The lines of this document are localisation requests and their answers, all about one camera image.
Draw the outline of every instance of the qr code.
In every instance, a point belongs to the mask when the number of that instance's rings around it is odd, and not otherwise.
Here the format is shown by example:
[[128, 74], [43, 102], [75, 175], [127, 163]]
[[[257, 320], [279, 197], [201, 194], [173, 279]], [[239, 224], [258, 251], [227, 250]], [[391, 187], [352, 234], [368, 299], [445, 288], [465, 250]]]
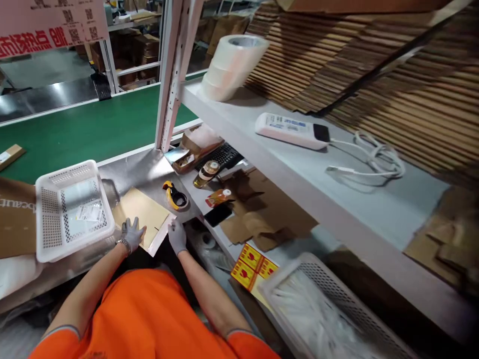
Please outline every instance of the qr code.
[[78, 35], [78, 30], [77, 29], [70, 29], [68, 31], [70, 32], [71, 41], [73, 43], [81, 42], [80, 41], [80, 35]]
[[67, 23], [73, 22], [73, 15], [71, 14], [71, 10], [62, 10], [63, 16], [65, 17], [65, 21]]
[[85, 9], [85, 12], [86, 12], [86, 19], [87, 20], [92, 20], [93, 19], [93, 12], [91, 11], [91, 9]]
[[96, 26], [90, 27], [90, 35], [92, 40], [98, 40], [98, 32]]

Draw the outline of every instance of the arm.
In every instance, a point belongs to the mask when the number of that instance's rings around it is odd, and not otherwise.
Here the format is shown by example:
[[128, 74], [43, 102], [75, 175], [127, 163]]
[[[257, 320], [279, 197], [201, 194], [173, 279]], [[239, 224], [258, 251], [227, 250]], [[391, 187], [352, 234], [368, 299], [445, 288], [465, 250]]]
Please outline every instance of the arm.
[[181, 223], [175, 220], [168, 228], [168, 235], [201, 309], [218, 333], [226, 339], [233, 329], [252, 332], [248, 322], [226, 292], [186, 250], [186, 234]]
[[146, 227], [136, 230], [138, 218], [135, 218], [133, 226], [128, 218], [122, 226], [122, 236], [126, 243], [118, 243], [107, 255], [101, 258], [90, 271], [82, 278], [80, 283], [63, 302], [55, 319], [46, 330], [45, 335], [54, 329], [71, 325], [78, 330], [80, 337], [90, 322], [95, 311], [96, 304], [105, 291], [108, 282], [125, 257], [138, 248]]

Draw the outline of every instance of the white electronic device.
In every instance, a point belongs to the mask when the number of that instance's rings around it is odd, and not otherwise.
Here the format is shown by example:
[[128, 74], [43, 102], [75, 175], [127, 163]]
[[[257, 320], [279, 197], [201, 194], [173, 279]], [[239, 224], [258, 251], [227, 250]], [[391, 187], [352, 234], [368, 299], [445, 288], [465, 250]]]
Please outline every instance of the white electronic device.
[[312, 150], [320, 150], [328, 145], [353, 146], [366, 155], [366, 163], [374, 169], [373, 173], [357, 172], [354, 169], [339, 166], [328, 166], [327, 171], [344, 175], [383, 176], [386, 178], [400, 178], [406, 173], [406, 167], [399, 158], [396, 150], [388, 144], [378, 142], [372, 135], [356, 131], [354, 142], [339, 141], [329, 137], [326, 126], [303, 122], [292, 118], [262, 113], [256, 120], [254, 131], [266, 137], [292, 143]]
[[297, 146], [320, 150], [329, 144], [326, 126], [298, 121], [268, 112], [256, 120], [255, 132], [259, 135], [292, 143]]

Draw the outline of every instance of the yellow warning sticker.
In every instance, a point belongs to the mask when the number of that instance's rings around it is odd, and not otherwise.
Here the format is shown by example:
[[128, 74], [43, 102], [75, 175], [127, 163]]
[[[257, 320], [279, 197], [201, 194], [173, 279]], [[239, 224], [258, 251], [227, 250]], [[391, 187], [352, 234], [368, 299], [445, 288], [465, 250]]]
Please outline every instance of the yellow warning sticker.
[[276, 269], [278, 269], [278, 266], [276, 264], [271, 262], [266, 257], [263, 257], [263, 261], [261, 263], [261, 267], [260, 267], [258, 273], [264, 279], [268, 279], [269, 276], [276, 271]]
[[249, 290], [254, 283], [256, 273], [246, 263], [239, 260], [231, 271], [231, 276]]
[[249, 244], [245, 244], [239, 258], [250, 266], [254, 271], [258, 270], [262, 255]]

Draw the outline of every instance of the bottle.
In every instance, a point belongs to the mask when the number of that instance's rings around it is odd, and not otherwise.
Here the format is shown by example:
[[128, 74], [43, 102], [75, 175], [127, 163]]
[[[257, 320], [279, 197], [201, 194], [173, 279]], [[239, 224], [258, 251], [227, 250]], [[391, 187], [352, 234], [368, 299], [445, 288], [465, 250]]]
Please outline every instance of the bottle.
[[209, 207], [215, 208], [217, 205], [226, 202], [229, 196], [231, 196], [229, 189], [218, 189], [216, 192], [210, 194], [205, 201]]
[[216, 161], [208, 161], [205, 163], [203, 168], [198, 172], [195, 180], [193, 181], [193, 185], [196, 188], [201, 188], [206, 185], [217, 173], [220, 169], [220, 165]]

